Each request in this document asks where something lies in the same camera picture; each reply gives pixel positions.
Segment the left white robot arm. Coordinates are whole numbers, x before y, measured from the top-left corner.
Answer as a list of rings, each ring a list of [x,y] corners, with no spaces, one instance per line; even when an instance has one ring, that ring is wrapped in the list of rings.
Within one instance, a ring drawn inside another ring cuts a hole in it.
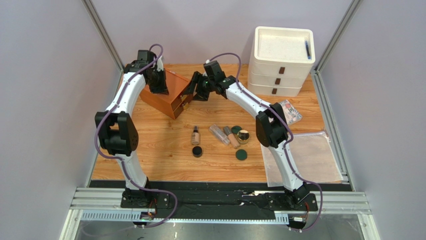
[[[153,201],[153,190],[142,171],[136,149],[139,134],[132,113],[142,90],[148,86],[154,94],[168,94],[162,53],[139,50],[136,60],[123,70],[122,83],[105,111],[98,111],[94,145],[98,153],[109,160],[117,160],[125,177],[123,199],[141,202],[143,206]]]

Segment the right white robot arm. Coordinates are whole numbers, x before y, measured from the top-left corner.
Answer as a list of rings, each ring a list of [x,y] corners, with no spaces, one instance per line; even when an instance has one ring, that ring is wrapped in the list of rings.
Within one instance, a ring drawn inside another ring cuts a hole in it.
[[[268,103],[249,92],[234,76],[226,76],[216,60],[208,61],[203,68],[204,73],[194,72],[183,93],[192,94],[195,101],[207,101],[210,93],[215,92],[254,117],[257,140],[272,154],[286,190],[285,200],[290,205],[299,205],[310,192],[290,151],[293,134],[287,125],[282,105]]]

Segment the clear glitter tube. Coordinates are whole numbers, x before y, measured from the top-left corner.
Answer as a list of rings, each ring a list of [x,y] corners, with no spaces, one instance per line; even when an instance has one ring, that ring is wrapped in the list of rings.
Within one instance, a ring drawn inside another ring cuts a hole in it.
[[[228,136],[223,132],[223,130],[217,126],[216,124],[213,124],[209,127],[209,131],[223,144],[226,146],[230,144],[230,140]]]

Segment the green compact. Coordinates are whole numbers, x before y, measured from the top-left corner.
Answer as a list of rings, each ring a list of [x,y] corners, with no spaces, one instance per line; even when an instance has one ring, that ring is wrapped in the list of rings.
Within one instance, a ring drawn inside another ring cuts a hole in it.
[[[231,132],[235,135],[238,134],[238,132],[240,132],[243,128],[239,125],[235,125],[231,128]]]
[[[235,152],[235,157],[239,161],[244,161],[248,158],[248,153],[244,149],[239,149]]]

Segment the beige concealer tube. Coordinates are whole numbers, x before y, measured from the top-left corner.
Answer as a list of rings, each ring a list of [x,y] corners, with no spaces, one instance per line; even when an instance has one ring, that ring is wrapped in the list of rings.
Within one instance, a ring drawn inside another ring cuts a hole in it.
[[[225,133],[225,135],[229,139],[230,144],[232,145],[232,147],[234,149],[237,149],[237,148],[240,147],[239,141],[236,139],[234,133],[232,132],[232,130],[231,130],[231,128],[229,126],[224,126],[223,127],[223,132]]]

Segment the gold lid cream jar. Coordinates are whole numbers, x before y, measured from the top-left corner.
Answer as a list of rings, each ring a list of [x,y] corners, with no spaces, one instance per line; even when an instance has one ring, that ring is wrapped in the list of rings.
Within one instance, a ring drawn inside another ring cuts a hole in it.
[[[237,140],[240,144],[247,144],[250,140],[250,133],[247,130],[241,129],[237,134]]]

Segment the black round jar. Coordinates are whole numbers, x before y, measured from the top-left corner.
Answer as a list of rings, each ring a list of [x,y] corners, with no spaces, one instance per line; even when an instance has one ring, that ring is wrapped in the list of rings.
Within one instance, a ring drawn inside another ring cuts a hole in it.
[[[200,146],[194,146],[193,148],[192,148],[192,155],[195,157],[195,158],[200,158],[202,155],[203,155],[203,149],[202,149],[202,147],[200,147]]]

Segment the orange drawer box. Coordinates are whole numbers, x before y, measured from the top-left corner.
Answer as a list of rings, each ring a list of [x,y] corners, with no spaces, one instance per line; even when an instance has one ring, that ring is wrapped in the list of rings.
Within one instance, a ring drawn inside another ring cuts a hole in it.
[[[169,68],[165,68],[165,74],[169,94],[151,93],[149,87],[146,86],[139,96],[146,104],[154,107],[171,119],[176,120],[183,112],[176,112],[177,108],[181,104],[179,96],[183,94],[191,80]]]

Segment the clear drawer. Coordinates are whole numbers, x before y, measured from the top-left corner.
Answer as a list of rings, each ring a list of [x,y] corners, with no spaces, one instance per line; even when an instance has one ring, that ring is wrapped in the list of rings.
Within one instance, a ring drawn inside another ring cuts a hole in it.
[[[181,94],[179,99],[181,100],[181,104],[189,104],[193,100],[194,95],[192,93],[189,94]]]
[[[191,99],[186,99],[185,101],[183,101],[178,108],[176,109],[176,113],[181,113],[182,111],[186,110],[189,107],[189,104],[192,100]]]

